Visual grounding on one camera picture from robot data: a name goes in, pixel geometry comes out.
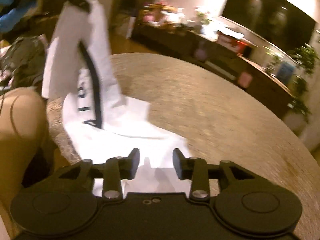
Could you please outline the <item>pink flower bouquet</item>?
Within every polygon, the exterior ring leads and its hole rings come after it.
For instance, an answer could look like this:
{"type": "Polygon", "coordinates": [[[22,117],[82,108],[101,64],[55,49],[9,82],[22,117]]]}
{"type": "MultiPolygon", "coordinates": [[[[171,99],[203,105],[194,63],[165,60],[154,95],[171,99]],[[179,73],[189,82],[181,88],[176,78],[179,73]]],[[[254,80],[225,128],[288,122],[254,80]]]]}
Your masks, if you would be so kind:
{"type": "Polygon", "coordinates": [[[144,24],[168,29],[181,24],[185,19],[185,14],[183,8],[173,7],[166,0],[160,0],[156,3],[144,5],[141,17],[144,24]]]}

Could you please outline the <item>red and white box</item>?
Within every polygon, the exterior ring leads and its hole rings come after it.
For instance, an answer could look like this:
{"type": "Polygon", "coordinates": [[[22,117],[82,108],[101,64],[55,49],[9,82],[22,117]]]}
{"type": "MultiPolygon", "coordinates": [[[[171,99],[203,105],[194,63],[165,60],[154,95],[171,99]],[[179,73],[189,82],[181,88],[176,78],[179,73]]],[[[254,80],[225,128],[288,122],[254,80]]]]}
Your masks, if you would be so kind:
{"type": "Polygon", "coordinates": [[[229,49],[230,51],[236,54],[243,54],[244,49],[246,48],[246,43],[238,40],[232,36],[226,35],[220,31],[218,33],[217,43],[223,47],[229,49]]]}

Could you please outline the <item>black television screen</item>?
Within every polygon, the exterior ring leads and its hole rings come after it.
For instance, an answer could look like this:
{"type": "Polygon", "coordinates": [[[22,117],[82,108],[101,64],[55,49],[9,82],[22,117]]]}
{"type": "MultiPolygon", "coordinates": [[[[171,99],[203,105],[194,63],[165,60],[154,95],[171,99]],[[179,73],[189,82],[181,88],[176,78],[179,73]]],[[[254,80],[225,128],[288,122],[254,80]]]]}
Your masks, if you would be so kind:
{"type": "Polygon", "coordinates": [[[227,0],[222,16],[284,52],[310,41],[315,20],[286,0],[227,0]]]}

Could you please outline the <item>green potted plant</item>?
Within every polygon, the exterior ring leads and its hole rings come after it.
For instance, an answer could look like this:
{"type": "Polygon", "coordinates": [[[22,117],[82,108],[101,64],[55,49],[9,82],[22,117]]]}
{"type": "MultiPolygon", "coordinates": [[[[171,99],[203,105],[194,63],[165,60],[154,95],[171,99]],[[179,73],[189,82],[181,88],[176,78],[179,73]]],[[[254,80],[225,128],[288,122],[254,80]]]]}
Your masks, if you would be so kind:
{"type": "Polygon", "coordinates": [[[308,92],[307,78],[313,76],[319,57],[309,44],[292,50],[290,56],[297,64],[299,74],[296,74],[293,79],[293,99],[289,107],[294,113],[301,114],[308,122],[311,112],[304,102],[304,95],[308,92]]]}

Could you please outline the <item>dark wooden sideboard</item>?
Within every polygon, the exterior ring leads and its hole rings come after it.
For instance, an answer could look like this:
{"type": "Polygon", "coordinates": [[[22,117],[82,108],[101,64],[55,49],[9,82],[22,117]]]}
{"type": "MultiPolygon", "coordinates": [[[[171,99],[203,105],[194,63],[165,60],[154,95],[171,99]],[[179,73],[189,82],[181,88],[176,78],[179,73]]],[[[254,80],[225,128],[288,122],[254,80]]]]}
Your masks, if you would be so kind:
{"type": "Polygon", "coordinates": [[[161,54],[202,67],[230,81],[262,103],[278,118],[289,111],[292,95],[279,80],[235,52],[183,27],[137,23],[132,38],[161,54]]]}

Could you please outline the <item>white t-shirt black collar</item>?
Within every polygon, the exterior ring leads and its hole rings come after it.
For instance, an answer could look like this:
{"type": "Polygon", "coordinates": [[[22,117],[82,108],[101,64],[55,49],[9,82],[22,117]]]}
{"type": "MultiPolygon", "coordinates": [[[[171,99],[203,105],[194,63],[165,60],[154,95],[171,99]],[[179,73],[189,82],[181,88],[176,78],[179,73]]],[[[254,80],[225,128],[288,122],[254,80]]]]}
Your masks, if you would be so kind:
{"type": "Polygon", "coordinates": [[[42,96],[63,100],[62,125],[82,159],[103,164],[140,151],[133,180],[124,193],[189,193],[190,181],[179,180],[172,163],[178,148],[188,157],[184,137],[148,121],[149,103],[127,97],[114,76],[107,20],[97,0],[89,12],[65,4],[56,24],[44,67],[42,96]]]}

